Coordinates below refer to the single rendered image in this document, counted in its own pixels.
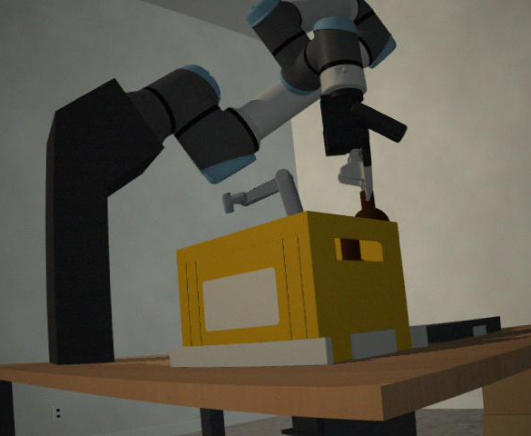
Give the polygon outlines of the yellow box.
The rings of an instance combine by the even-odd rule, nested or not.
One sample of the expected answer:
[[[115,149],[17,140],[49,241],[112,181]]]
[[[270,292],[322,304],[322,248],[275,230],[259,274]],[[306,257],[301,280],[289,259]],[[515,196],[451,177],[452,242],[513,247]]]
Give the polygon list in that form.
[[[351,334],[396,329],[412,348],[397,222],[305,211],[185,247],[177,267],[183,347],[331,336],[341,362]]]

